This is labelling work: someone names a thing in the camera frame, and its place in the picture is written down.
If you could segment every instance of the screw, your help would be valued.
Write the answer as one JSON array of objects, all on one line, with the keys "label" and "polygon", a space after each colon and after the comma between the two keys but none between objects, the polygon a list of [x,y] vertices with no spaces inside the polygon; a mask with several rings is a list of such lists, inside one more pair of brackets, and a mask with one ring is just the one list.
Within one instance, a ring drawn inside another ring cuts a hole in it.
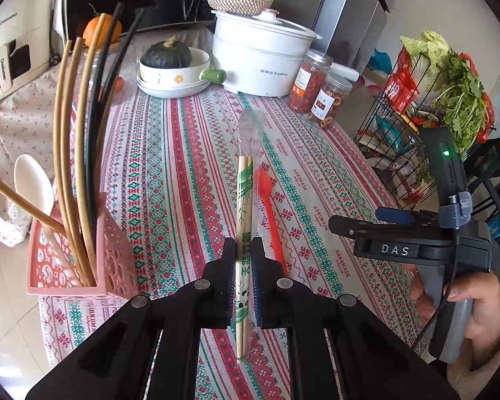
[{"label": "screw", "polygon": [[347,293],[341,295],[341,297],[339,298],[339,302],[345,307],[353,307],[354,305],[356,305],[357,299],[354,295],[350,295]]},{"label": "screw", "polygon": [[148,298],[143,295],[137,295],[132,298],[132,307],[141,308],[148,303]]},{"label": "screw", "polygon": [[205,278],[201,278],[195,281],[195,288],[198,290],[206,290],[207,288],[209,288],[209,286],[211,286],[211,283]]},{"label": "screw", "polygon": [[276,284],[279,288],[291,288],[293,287],[293,280],[291,280],[290,278],[280,278],[278,281],[276,281]]}]

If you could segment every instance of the jar label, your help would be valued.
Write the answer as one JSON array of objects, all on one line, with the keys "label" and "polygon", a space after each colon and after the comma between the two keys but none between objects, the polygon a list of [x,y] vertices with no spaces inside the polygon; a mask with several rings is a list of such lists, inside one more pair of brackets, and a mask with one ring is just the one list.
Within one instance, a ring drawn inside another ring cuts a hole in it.
[{"label": "jar label", "polygon": [[311,72],[308,72],[300,68],[300,70],[298,71],[298,75],[294,80],[293,92],[299,95],[300,97],[304,96],[310,78],[311,78]]},{"label": "jar label", "polygon": [[317,96],[317,100],[315,101],[313,108],[311,108],[311,112],[320,120],[324,120],[324,118],[328,115],[329,109],[333,105],[333,101],[333,97],[328,96],[322,89],[320,89],[320,93]]}]

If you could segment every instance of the pot lid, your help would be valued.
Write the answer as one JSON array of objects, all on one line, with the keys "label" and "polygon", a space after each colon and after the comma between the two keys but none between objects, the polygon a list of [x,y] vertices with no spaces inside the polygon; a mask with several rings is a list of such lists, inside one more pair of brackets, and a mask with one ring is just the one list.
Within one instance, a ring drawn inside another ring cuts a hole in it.
[{"label": "pot lid", "polygon": [[238,15],[220,10],[212,10],[211,12],[216,14],[219,19],[252,26],[257,29],[273,31],[303,39],[322,39],[322,36],[319,36],[314,31],[307,29],[304,26],[295,24],[294,22],[287,21],[285,19],[277,18],[276,15],[279,14],[279,12],[273,9],[265,9],[262,13],[255,16]]}]

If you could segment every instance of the lid knob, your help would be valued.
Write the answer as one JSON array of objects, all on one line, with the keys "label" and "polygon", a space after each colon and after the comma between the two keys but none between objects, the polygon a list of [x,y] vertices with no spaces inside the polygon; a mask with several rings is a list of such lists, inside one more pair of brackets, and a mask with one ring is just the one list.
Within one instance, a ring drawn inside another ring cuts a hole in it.
[{"label": "lid knob", "polygon": [[259,19],[260,21],[270,22],[271,24],[281,24],[281,21],[276,18],[279,12],[274,9],[265,9],[259,15],[254,15],[255,19]]}]

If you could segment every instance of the black cable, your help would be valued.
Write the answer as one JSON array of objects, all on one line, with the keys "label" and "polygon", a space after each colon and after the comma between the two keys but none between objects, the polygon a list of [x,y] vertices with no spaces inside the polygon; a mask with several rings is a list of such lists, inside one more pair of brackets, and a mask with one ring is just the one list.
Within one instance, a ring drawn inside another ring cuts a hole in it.
[{"label": "black cable", "polygon": [[437,310],[435,310],[435,313],[433,313],[433,316],[431,317],[430,320],[428,320],[428,323],[422,328],[422,331],[420,331],[419,336],[416,338],[415,342],[411,346],[413,350],[416,350],[417,347],[420,344],[420,341],[422,338],[426,335],[430,327],[435,323],[437,320],[437,317],[441,314],[443,311],[444,307],[446,306],[446,303],[448,302],[448,297],[450,296],[450,293],[452,291],[452,286],[454,285],[454,280],[455,280],[455,275],[457,272],[457,262],[459,258],[459,231],[456,229],[454,230],[453,233],[453,244],[454,244],[454,264],[452,265],[452,274],[450,276],[450,282],[448,283],[448,287],[446,288],[446,293],[443,296],[443,299],[441,300],[441,303],[437,307]]},{"label": "black cable", "polygon": [[[100,111],[98,117],[99,117],[99,122],[98,122],[98,127],[96,132],[93,134],[91,139],[92,144],[90,153],[92,155],[92,158],[95,157],[95,152],[96,152],[96,139],[98,137],[98,132],[100,129],[100,120],[102,118],[101,113],[103,113],[105,109],[105,105],[107,101],[109,100],[109,95],[111,93],[111,87],[113,85],[113,82],[115,81],[115,78],[118,75],[118,72],[120,70],[120,65],[122,64],[122,61],[124,60],[124,56],[126,55],[126,51],[128,50],[129,44],[132,41],[132,37],[135,34],[137,27],[139,26],[140,21],[142,20],[144,14],[146,13],[146,9],[141,9],[141,11],[137,14],[135,20],[133,21],[131,27],[128,30],[128,33],[126,33],[126,36],[124,37],[124,40],[120,43],[120,47],[117,51],[117,55],[115,57],[115,60],[113,61],[113,65],[111,66],[111,69],[109,70],[108,76],[105,79],[105,84],[104,88],[102,89],[102,97],[98,103],[98,109]],[[86,184],[87,184],[87,208],[89,211],[89,214],[91,216],[91,230],[93,234],[94,241],[96,242],[96,219],[97,219],[97,210],[96,210],[96,194],[94,192],[94,167],[95,163],[94,160],[92,161],[91,167],[87,168],[86,170]]]},{"label": "black cable", "polygon": [[[102,121],[102,113],[104,112],[104,108],[100,107],[98,98],[100,95],[100,85],[102,84],[105,61],[108,58],[109,47],[111,45],[111,38],[113,36],[113,31],[115,30],[115,27],[117,25],[117,21],[120,19],[123,10],[124,3],[117,3],[117,6],[115,7],[115,11],[113,12],[113,16],[111,18],[111,23],[109,24],[109,28],[107,30],[107,33],[105,34],[104,42],[102,44],[102,48],[100,49],[100,54],[98,55],[88,109],[89,121],[86,122],[85,185],[87,188],[87,210],[89,211],[89,225],[91,227],[91,233],[93,235],[94,242],[96,242],[96,219],[98,218],[98,212],[95,202],[96,194],[94,193],[96,139],[98,138],[100,123]],[[97,45],[98,44],[91,44],[91,46],[94,46],[95,48],[97,47]]]}]

